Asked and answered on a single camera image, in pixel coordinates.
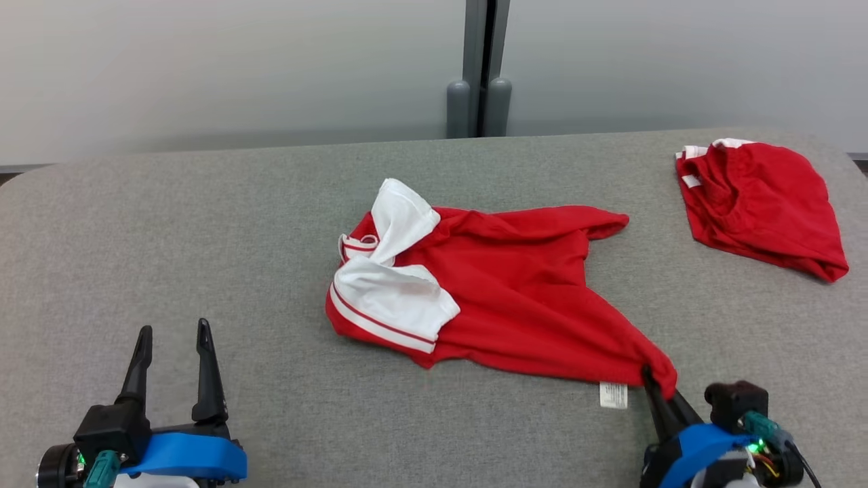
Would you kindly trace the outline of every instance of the black cable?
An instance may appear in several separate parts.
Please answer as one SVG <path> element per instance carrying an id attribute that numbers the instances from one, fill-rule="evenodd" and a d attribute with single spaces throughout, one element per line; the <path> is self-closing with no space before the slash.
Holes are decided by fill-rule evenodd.
<path id="1" fill-rule="evenodd" d="M 793 454 L 796 455 L 796 458 L 799 458 L 799 461 L 805 467 L 805 472 L 808 473 L 808 478 L 811 479 L 811 483 L 814 483 L 814 486 L 816 488 L 823 488 L 822 486 L 820 486 L 819 481 L 817 480 L 817 475 L 815 475 L 813 473 L 813 469 L 811 469 L 811 465 L 808 464 L 808 461 L 807 461 L 807 459 L 805 459 L 805 456 L 802 456 L 802 453 L 799 451 L 799 448 L 796 447 L 796 445 L 789 440 L 786 441 L 784 443 L 784 445 L 786 447 L 789 447 L 790 449 L 792 449 L 792 452 L 793 452 Z"/>

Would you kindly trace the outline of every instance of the red fabric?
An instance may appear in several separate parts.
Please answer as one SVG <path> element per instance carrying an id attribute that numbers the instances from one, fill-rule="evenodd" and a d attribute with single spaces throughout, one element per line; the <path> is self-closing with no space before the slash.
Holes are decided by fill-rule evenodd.
<path id="1" fill-rule="evenodd" d="M 623 229 L 629 218 L 591 207 L 482 214 L 436 208 L 434 231 L 398 255 L 395 266 L 422 264 L 461 307 L 439 332 L 433 353 L 397 346 L 344 319 L 331 298 L 335 330 L 411 356 L 430 368 L 469 359 L 515 373 L 642 386 L 649 364 L 664 395 L 677 372 L 654 343 L 585 284 L 589 239 Z M 376 234 L 370 213 L 352 232 Z"/>
<path id="2" fill-rule="evenodd" d="M 761 142 L 676 162 L 694 238 L 834 282 L 850 269 L 823 179 L 802 155 Z M 682 176 L 701 184 L 690 188 Z"/>

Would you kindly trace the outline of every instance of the gray fabric tabletop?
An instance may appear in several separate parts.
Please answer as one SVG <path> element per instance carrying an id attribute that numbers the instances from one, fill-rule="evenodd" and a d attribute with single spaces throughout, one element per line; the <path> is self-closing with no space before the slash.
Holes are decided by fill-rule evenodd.
<path id="1" fill-rule="evenodd" d="M 825 178 L 850 273 L 834 285 L 691 238 L 685 144 L 784 145 Z M 588 284 L 672 358 L 679 388 L 748 379 L 825 488 L 867 486 L 868 183 L 839 150 L 765 129 L 395 142 L 130 155 L 0 188 L 0 457 L 31 486 L 45 449 L 114 400 L 154 327 L 152 425 L 189 421 L 196 321 L 214 330 L 241 486 L 638 485 L 644 392 L 405 356 L 337 336 L 323 312 L 336 242 L 398 178 L 432 205 L 583 204 L 630 215 L 591 244 Z"/>

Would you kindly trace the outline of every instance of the white care label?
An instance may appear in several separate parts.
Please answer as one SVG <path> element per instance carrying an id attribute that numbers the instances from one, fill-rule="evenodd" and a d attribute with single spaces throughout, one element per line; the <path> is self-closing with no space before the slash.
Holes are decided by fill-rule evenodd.
<path id="1" fill-rule="evenodd" d="M 618 383 L 600 384 L 600 406 L 606 408 L 627 408 L 627 385 Z"/>
<path id="2" fill-rule="evenodd" d="M 688 188 L 698 187 L 702 184 L 702 181 L 700 181 L 700 179 L 697 178 L 695 175 L 684 175 L 681 177 L 681 179 L 684 181 L 684 184 L 687 185 Z"/>

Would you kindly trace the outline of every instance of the white wall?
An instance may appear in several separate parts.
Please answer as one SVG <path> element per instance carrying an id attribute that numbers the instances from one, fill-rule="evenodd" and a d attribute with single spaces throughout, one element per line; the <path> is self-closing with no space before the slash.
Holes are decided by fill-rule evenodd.
<path id="1" fill-rule="evenodd" d="M 868 152 L 864 0 L 511 0 L 508 135 L 772 125 Z"/>
<path id="2" fill-rule="evenodd" d="M 5 0 L 0 165 L 438 138 L 461 0 Z"/>

